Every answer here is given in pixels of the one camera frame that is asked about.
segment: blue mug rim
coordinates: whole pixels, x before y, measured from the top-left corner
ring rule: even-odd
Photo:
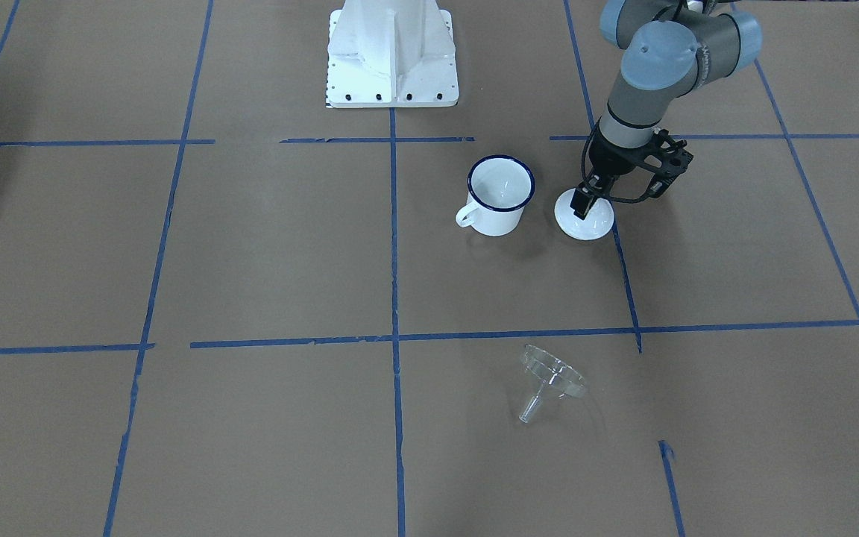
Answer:
[[[529,196],[526,197],[525,200],[522,200],[521,204],[516,204],[515,207],[509,208],[492,207],[492,205],[487,204],[486,201],[480,200],[479,196],[476,196],[475,191],[473,191],[473,172],[476,171],[476,168],[479,167],[480,164],[486,162],[486,160],[493,159],[512,160],[512,162],[519,164],[519,166],[522,166],[522,169],[526,170],[526,173],[529,175]],[[525,207],[526,204],[528,204],[529,201],[532,200],[532,196],[535,196],[535,176],[532,174],[532,170],[529,169],[529,167],[526,166],[526,164],[523,163],[522,160],[516,159],[516,157],[512,157],[510,155],[490,155],[488,157],[482,157],[482,159],[478,160],[478,162],[473,164],[473,167],[470,168],[470,173],[468,173],[468,175],[466,176],[466,187],[468,188],[468,190],[470,190],[470,196],[473,196],[473,199],[478,204],[482,205],[482,207],[486,207],[488,208],[488,210],[497,212],[512,212],[515,210],[519,210],[519,208],[521,207]]]

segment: white enamel mug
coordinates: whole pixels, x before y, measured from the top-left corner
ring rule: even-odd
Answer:
[[[535,178],[526,164],[508,155],[484,157],[467,177],[466,207],[456,212],[460,227],[471,225],[498,237],[515,229],[522,210],[535,194]]]

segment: mug handle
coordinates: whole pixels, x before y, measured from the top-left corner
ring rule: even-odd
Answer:
[[[467,225],[473,225],[476,222],[476,215],[473,213],[478,210],[479,204],[473,200],[470,203],[466,204],[466,207],[461,208],[456,211],[456,224],[460,227],[467,227]]]

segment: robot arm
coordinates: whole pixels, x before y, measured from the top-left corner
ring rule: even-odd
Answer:
[[[605,113],[582,154],[583,181],[570,208],[586,214],[598,198],[637,203],[657,198],[685,173],[693,156],[685,142],[654,129],[674,98],[749,65],[761,50],[761,27],[744,11],[711,16],[716,1],[691,10],[685,0],[609,0],[601,31],[623,48],[618,74]],[[592,170],[585,173],[585,160]],[[654,157],[658,166],[645,163]],[[638,198],[611,197],[618,177],[635,167],[653,173]]]

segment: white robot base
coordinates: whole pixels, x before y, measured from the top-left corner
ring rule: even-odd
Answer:
[[[611,210],[611,204],[608,200],[599,198],[596,204],[592,205],[585,220],[582,220],[576,216],[572,207],[569,207],[575,193],[575,188],[570,188],[556,200],[556,223],[566,235],[579,241],[593,241],[604,237],[614,224],[614,211]]]
[[[328,107],[459,101],[453,15],[435,0],[347,0],[330,14],[327,54]]]

